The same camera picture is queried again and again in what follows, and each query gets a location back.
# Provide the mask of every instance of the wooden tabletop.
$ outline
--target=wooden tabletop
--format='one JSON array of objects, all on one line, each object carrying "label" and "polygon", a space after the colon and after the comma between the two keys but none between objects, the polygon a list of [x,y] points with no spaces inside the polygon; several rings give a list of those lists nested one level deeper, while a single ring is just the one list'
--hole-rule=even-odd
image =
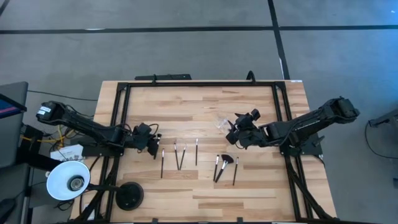
[{"label": "wooden tabletop", "polygon": [[[117,82],[103,82],[94,120],[109,125]],[[302,82],[286,82],[293,117],[309,112]],[[284,111],[281,94],[279,99]],[[261,118],[256,125],[277,120],[270,87],[134,87],[131,90],[127,123],[159,124],[162,133],[156,160],[146,151],[138,154],[126,149],[121,157],[117,185],[134,181],[144,188],[141,206],[127,212],[113,203],[112,222],[234,222],[293,221],[294,213],[283,157],[276,147],[238,149],[225,139],[216,127],[218,118],[234,121],[234,113],[247,113],[257,108]],[[198,165],[195,166],[195,140],[198,138]],[[177,170],[174,142],[178,159],[183,146],[187,150],[181,170]],[[161,153],[165,149],[164,176],[160,178]],[[239,157],[235,186],[232,185],[235,164],[225,169],[219,182],[213,182],[217,154]],[[89,167],[94,158],[87,158]],[[313,156],[302,156],[308,189],[330,215],[335,216],[324,166]],[[91,183],[100,178],[102,158],[91,171]],[[95,192],[88,192],[83,203],[88,204]],[[104,213],[105,194],[101,206]],[[302,216],[305,210],[298,190]],[[78,216],[79,198],[75,200],[72,218]]]}]

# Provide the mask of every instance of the white lamp shade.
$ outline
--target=white lamp shade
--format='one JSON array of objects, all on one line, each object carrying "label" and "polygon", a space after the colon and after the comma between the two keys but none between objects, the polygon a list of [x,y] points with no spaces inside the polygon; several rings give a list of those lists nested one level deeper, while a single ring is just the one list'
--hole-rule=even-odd
[{"label": "white lamp shade", "polygon": [[[68,187],[72,177],[81,176],[83,187],[73,191]],[[87,166],[78,161],[68,161],[55,167],[47,179],[47,191],[57,200],[70,200],[82,194],[90,183],[90,171]]]}]

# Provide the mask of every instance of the robotic arm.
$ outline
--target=robotic arm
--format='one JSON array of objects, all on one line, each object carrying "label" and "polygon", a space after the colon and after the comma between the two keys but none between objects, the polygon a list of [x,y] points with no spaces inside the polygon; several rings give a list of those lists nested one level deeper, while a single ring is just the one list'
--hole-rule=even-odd
[{"label": "robotic arm", "polygon": [[278,121],[259,126],[252,123],[260,118],[258,110],[251,114],[235,114],[238,119],[226,136],[231,144],[237,141],[245,149],[248,146],[280,146],[289,141],[291,147],[299,147],[309,136],[317,133],[333,123],[345,124],[353,122],[359,115],[348,99],[342,97],[328,100],[319,109],[290,121]]},{"label": "robotic arm", "polygon": [[79,131],[91,138],[98,144],[113,149],[136,148],[143,150],[151,141],[156,141],[155,135],[151,134],[151,128],[141,123],[133,130],[126,129],[124,124],[116,126],[103,126],[82,115],[68,105],[56,101],[42,103],[36,118],[41,123],[49,125],[64,125]]}]

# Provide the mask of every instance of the black round base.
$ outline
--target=black round base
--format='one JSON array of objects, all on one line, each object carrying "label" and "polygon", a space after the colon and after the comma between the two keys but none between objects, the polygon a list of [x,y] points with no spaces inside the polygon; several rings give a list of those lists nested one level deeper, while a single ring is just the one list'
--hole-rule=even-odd
[{"label": "black round base", "polygon": [[116,192],[116,204],[120,209],[131,211],[141,204],[144,199],[144,189],[135,182],[127,182],[120,186],[122,190]]}]

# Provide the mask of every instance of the computer screen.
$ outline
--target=computer screen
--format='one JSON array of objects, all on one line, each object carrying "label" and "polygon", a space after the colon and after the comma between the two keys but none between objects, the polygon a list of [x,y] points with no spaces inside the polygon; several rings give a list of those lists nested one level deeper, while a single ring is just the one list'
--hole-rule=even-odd
[{"label": "computer screen", "polygon": [[4,96],[3,94],[0,94],[0,119],[23,113],[25,111],[25,106],[15,102],[14,100]]}]

